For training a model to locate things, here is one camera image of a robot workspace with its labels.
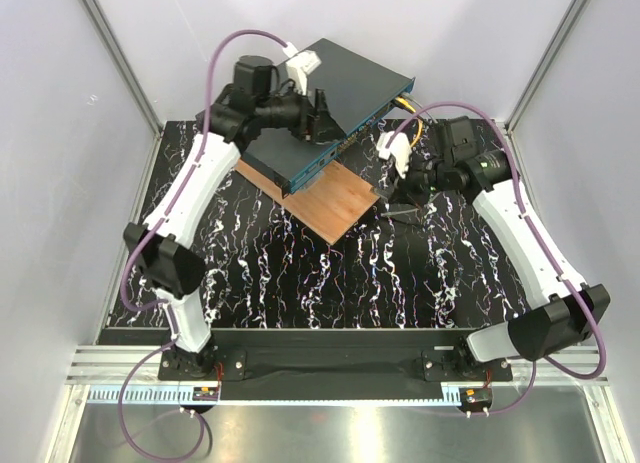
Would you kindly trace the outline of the right aluminium frame post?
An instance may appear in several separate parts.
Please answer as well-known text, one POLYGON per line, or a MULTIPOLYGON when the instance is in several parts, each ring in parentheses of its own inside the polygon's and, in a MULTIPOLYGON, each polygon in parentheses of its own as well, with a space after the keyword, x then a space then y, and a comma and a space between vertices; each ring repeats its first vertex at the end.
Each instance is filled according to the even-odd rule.
POLYGON ((504 122, 504 127, 508 133, 513 133, 517 128, 524 116, 524 113, 536 96, 536 93, 545 80, 545 77, 559 57, 590 2, 591 0, 570 1, 553 32, 551 39, 546 45, 542 56, 536 64, 536 67, 524 90, 519 96, 513 110, 509 114, 509 117, 504 122))

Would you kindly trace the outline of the dark grey network switch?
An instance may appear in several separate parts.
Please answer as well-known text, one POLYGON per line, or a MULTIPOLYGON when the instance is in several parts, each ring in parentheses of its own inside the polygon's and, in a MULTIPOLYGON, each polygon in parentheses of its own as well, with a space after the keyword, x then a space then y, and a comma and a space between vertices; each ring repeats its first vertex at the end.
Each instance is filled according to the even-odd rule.
POLYGON ((321 65, 309 76, 308 96, 326 94, 328 110, 346 136, 332 144, 313 144, 297 137, 299 109, 295 83, 285 61, 274 64, 258 55, 243 55, 232 80, 217 97, 207 97, 196 116, 196 157, 214 161, 225 175, 240 160, 294 194, 330 162, 387 115, 395 100, 412 90, 413 79, 328 40, 312 50, 321 65))

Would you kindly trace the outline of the aluminium frame post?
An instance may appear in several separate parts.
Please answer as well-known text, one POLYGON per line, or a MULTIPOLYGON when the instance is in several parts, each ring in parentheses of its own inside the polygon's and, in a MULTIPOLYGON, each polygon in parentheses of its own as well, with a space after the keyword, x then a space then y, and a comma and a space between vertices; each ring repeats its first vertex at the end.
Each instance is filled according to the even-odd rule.
POLYGON ((78 0, 108 53, 141 116, 155 137, 164 129, 164 123, 144 92, 139 79, 128 61, 117 36, 98 0, 78 0))
POLYGON ((519 96, 513 110, 509 114, 509 117, 504 122, 504 127, 508 133, 513 133, 517 128, 524 116, 524 113, 536 96, 536 93, 545 80, 545 77, 559 57, 590 2, 591 0, 570 1, 553 32, 551 39, 546 45, 542 56, 536 64, 536 67, 524 90, 519 96))

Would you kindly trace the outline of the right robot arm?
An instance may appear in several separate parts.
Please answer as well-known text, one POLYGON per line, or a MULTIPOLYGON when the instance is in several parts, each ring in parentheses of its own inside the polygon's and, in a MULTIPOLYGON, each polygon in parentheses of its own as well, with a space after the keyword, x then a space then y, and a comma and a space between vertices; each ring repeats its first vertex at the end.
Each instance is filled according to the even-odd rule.
POLYGON ((380 135, 376 151, 394 164, 389 200, 423 205, 436 192, 460 193, 489 225, 525 290, 528 312, 468 334, 454 367, 476 379, 497 360, 544 359, 581 380, 599 377, 606 349, 597 326, 610 304, 601 284, 589 285, 566 260, 531 206, 508 149, 482 152, 467 117, 436 125, 439 155, 416 159, 406 134, 380 135))

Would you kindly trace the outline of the aluminium rail profile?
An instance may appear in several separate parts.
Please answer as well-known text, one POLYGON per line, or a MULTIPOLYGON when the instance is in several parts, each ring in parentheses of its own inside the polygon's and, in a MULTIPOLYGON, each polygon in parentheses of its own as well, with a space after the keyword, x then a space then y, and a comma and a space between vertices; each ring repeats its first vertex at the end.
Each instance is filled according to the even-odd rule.
MULTIPOLYGON (((219 349, 216 357, 222 363, 221 377, 229 381, 248 379, 251 373, 262 365, 274 370, 291 368, 302 364, 304 357, 314 356, 314 365, 323 369, 330 367, 346 368, 356 371, 356 359, 365 357, 367 350, 352 348, 344 355, 331 356, 326 349, 302 350, 298 353, 287 348, 243 349, 232 347, 219 349)), ((476 385, 484 381, 478 376, 456 376, 453 370, 453 349, 449 346, 437 346, 425 351, 410 362, 409 372, 430 381, 444 385, 467 382, 476 385)), ((577 346, 549 358, 542 358, 535 364, 536 383, 538 385, 567 384, 572 373, 591 374, 597 369, 599 355, 594 346, 577 346)), ((156 381, 193 381, 193 376, 180 376, 178 369, 169 361, 167 351, 159 353, 155 347, 146 346, 81 346, 73 357, 66 377, 66 383, 114 385, 124 380, 135 364, 141 363, 135 371, 134 380, 140 384, 156 381)), ((502 363, 492 365, 491 380, 495 384, 513 383, 523 385, 530 378, 532 363, 521 358, 507 358, 502 363)))

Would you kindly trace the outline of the wooden base board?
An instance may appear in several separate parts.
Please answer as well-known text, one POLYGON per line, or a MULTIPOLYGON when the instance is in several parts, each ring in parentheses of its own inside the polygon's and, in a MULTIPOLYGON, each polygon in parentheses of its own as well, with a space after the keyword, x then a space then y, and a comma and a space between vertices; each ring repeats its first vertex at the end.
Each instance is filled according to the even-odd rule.
POLYGON ((329 163, 308 188, 286 197, 275 183, 242 160, 236 171, 329 245, 379 200, 370 183, 336 162, 329 163))

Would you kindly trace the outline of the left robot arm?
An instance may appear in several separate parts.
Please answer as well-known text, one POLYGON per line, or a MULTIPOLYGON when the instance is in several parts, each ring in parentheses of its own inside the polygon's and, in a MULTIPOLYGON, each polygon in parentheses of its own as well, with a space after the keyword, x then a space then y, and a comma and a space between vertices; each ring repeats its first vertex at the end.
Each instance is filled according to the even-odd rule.
POLYGON ((124 231, 130 250, 125 269, 138 268, 169 321, 164 350, 170 363, 196 379, 215 369, 212 334, 205 321, 200 284, 204 260, 192 250, 200 220, 222 180, 265 129, 286 129, 308 144, 326 145, 344 133, 331 117, 323 90, 308 89, 319 56, 304 50, 285 62, 291 88, 273 83, 278 70, 268 58, 243 56, 233 80, 210 98, 191 151, 169 190, 141 224, 124 231))

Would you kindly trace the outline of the left aluminium frame post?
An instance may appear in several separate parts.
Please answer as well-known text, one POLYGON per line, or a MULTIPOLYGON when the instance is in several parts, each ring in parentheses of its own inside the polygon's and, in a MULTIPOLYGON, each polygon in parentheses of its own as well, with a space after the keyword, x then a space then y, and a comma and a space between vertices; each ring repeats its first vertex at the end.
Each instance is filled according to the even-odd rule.
POLYGON ((108 53, 141 116, 155 137, 164 129, 164 123, 144 92, 139 79, 128 61, 117 36, 98 0, 78 0, 108 53))

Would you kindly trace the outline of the black marble pattern mat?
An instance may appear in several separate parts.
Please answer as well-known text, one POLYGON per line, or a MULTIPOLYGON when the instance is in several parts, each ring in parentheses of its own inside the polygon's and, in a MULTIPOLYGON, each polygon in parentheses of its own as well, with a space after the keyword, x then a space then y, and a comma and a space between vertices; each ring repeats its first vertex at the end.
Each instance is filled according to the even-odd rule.
POLYGON ((454 192, 409 215, 378 202, 331 244, 233 172, 193 248, 213 327, 483 327, 529 308, 497 237, 454 192))

